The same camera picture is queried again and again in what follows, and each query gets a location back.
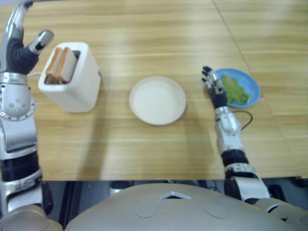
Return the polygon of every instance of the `white plate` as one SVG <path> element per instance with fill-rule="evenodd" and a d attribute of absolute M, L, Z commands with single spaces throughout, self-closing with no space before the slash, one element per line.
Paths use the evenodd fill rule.
<path fill-rule="evenodd" d="M 131 90 L 129 102 L 136 117 L 152 125 L 170 124 L 186 108 L 183 88 L 176 81 L 160 76 L 139 81 Z"/>

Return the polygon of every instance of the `bread slice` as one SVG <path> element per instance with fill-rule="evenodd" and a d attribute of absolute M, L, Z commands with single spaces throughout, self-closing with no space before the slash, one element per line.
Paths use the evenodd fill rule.
<path fill-rule="evenodd" d="M 56 78 L 62 83 L 70 82 L 76 63 L 77 57 L 74 55 L 71 49 L 65 47 L 55 74 Z"/>
<path fill-rule="evenodd" d="M 58 70 L 58 66 L 61 60 L 63 54 L 63 49 L 60 47 L 57 47 L 54 51 L 52 60 L 48 66 L 48 68 L 46 69 L 46 75 L 47 77 L 51 78 L 53 80 L 54 83 L 60 83 L 59 79 L 57 79 L 56 77 L 56 72 Z"/>

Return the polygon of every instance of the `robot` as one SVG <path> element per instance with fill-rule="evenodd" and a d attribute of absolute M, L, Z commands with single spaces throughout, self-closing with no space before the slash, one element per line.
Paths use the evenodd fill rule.
<path fill-rule="evenodd" d="M 52 207 L 42 181 L 34 122 L 35 101 L 27 74 L 53 39 L 41 32 L 23 45 L 23 19 L 32 1 L 13 11 L 0 51 L 0 229 L 62 231 L 46 218 Z M 203 68 L 216 115 L 217 146 L 225 167 L 225 193 L 181 184 L 145 184 L 116 193 L 73 219 L 66 231 L 100 230 L 271 230 L 306 231 L 308 212 L 270 197 L 241 143 L 241 125 L 227 107 L 221 80 Z"/>

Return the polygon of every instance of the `wooden table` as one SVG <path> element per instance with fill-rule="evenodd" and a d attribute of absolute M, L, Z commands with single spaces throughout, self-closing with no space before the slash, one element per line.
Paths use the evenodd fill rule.
<path fill-rule="evenodd" d="M 258 81 L 262 95 L 247 109 L 254 121 L 241 137 L 261 177 L 307 177 L 307 3 L 250 2 L 36 3 L 25 43 L 45 28 L 55 39 L 34 71 L 57 44 L 83 41 L 103 74 L 97 106 L 86 114 L 65 113 L 38 90 L 38 76 L 29 78 L 44 179 L 223 179 L 203 65 L 238 68 Z M 0 8 L 1 30 L 12 9 Z M 176 80 L 187 95 L 185 114 L 168 126 L 147 125 L 129 107 L 131 88 L 153 75 Z"/>

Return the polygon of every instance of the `blue plate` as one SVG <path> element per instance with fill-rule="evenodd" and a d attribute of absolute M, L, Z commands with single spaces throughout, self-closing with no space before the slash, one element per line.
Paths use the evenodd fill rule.
<path fill-rule="evenodd" d="M 227 74 L 231 78 L 236 78 L 238 80 L 238 84 L 244 87 L 245 93 L 249 94 L 249 98 L 246 103 L 239 103 L 237 101 L 233 101 L 231 103 L 228 103 L 229 106 L 250 107 L 254 105 L 260 98 L 260 88 L 257 82 L 245 72 L 232 68 L 222 68 L 217 70 L 216 73 L 220 79 L 223 79 L 223 74 Z"/>

